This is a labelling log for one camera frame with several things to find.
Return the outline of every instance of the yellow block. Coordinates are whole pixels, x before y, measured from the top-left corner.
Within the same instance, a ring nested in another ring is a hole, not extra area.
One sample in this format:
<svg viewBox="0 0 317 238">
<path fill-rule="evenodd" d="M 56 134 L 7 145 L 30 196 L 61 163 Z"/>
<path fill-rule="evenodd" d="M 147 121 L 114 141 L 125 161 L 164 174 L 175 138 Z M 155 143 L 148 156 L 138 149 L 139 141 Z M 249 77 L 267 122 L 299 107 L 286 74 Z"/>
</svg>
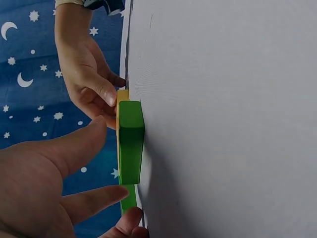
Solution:
<svg viewBox="0 0 317 238">
<path fill-rule="evenodd" d="M 117 136 L 117 159 L 118 159 L 118 173 L 120 174 L 120 166 L 119 166 L 119 103 L 121 101 L 130 101 L 129 90 L 118 90 L 117 92 L 117 125 L 116 125 L 116 136 Z"/>
</svg>

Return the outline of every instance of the moon pattern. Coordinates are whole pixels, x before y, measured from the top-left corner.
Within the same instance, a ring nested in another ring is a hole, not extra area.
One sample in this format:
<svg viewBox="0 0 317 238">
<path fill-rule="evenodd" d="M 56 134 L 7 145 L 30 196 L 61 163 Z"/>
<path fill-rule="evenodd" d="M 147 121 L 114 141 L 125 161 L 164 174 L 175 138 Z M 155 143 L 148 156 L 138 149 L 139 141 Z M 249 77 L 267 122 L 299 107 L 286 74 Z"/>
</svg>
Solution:
<svg viewBox="0 0 317 238">
<path fill-rule="evenodd" d="M 1 27 L 1 35 L 2 37 L 7 41 L 8 39 L 6 38 L 6 32 L 8 29 L 10 28 L 14 28 L 14 29 L 18 29 L 18 27 L 11 21 L 7 21 L 5 22 L 2 27 Z"/>
<path fill-rule="evenodd" d="M 30 81 L 24 81 L 22 78 L 22 73 L 19 73 L 18 84 L 20 85 L 20 87 L 27 88 L 27 87 L 31 86 L 32 83 L 33 83 L 33 79 L 31 79 Z"/>
</svg>

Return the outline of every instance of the green wooden block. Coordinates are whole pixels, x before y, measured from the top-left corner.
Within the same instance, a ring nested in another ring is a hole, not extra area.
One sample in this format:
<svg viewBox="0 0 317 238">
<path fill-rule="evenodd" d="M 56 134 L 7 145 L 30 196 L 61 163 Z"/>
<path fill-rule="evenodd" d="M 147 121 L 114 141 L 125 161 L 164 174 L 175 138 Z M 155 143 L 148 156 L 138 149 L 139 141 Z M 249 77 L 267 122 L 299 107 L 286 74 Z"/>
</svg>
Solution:
<svg viewBox="0 0 317 238">
<path fill-rule="evenodd" d="M 140 182 L 145 126 L 141 103 L 119 103 L 119 166 L 120 184 Z"/>
<path fill-rule="evenodd" d="M 135 186 L 134 184 L 125 185 L 125 187 L 129 190 L 129 196 L 124 198 L 121 201 L 121 214 L 123 215 L 127 210 L 131 207 L 137 206 L 137 199 L 135 195 Z"/>
</svg>

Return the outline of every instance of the blue fabric with stars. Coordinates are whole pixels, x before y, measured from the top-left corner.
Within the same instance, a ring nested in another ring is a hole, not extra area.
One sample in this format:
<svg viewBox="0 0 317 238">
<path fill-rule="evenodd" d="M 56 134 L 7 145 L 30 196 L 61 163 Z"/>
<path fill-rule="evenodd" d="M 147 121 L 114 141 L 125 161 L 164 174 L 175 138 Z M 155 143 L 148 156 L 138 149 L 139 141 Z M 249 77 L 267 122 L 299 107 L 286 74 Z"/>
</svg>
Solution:
<svg viewBox="0 0 317 238">
<path fill-rule="evenodd" d="M 123 18 L 95 11 L 92 36 L 110 68 L 119 73 Z M 90 120 L 70 101 L 54 43 L 53 0 L 0 1 L 0 148 L 63 136 Z M 118 184 L 115 131 L 86 167 L 64 181 L 63 195 Z M 120 218 L 116 204 L 77 225 L 76 235 L 95 238 Z"/>
</svg>

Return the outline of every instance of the child's hand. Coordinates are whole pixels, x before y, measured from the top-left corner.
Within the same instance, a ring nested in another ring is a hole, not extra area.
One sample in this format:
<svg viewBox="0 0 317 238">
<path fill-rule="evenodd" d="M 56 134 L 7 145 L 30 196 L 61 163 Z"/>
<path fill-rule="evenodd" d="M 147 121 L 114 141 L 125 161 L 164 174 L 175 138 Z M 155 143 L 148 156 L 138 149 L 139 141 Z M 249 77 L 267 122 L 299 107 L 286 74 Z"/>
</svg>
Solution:
<svg viewBox="0 0 317 238">
<path fill-rule="evenodd" d="M 111 72 L 97 43 L 89 36 L 91 11 L 76 4 L 56 10 L 55 41 L 59 63 L 73 103 L 91 119 L 103 115 L 115 129 L 115 86 L 125 80 Z"/>
</svg>

